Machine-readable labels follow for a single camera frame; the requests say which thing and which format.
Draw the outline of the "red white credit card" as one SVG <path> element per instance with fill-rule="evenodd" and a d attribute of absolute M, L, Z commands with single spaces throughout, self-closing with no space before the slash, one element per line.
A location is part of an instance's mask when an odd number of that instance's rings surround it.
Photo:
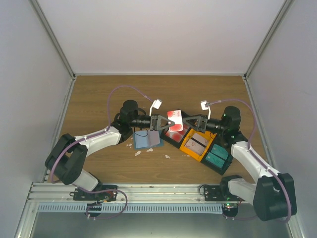
<path fill-rule="evenodd" d="M 183 130 L 182 111 L 174 110 L 167 112 L 167 118 L 174 122 L 174 125 L 169 128 L 169 132 L 179 132 Z"/>

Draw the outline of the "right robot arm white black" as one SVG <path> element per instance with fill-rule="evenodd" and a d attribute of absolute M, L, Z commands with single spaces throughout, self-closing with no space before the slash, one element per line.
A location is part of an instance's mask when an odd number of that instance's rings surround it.
<path fill-rule="evenodd" d="M 235 196 L 251 204 L 262 221 L 279 219 L 288 222 L 297 213 L 294 180 L 268 164 L 251 146 L 240 131 L 240 110 L 234 106 L 224 109 L 221 119 L 205 115 L 188 116 L 183 122 L 196 132 L 215 134 L 202 158 L 202 163 L 223 175 L 233 159 L 250 174 L 254 183 L 239 175 L 221 179 L 219 195 L 230 201 Z"/>

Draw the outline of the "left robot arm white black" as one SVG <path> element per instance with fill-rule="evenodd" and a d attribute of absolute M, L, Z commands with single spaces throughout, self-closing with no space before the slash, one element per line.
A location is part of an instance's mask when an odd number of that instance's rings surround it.
<path fill-rule="evenodd" d="M 103 184 L 83 169 L 88 156 L 126 141 L 136 127 L 160 131 L 174 125 L 162 115 L 146 114 L 136 101 L 127 100 L 108 127 L 83 136 L 64 134 L 48 155 L 45 166 L 51 177 L 57 177 L 64 185 L 72 184 L 90 200 L 97 200 L 102 195 Z"/>

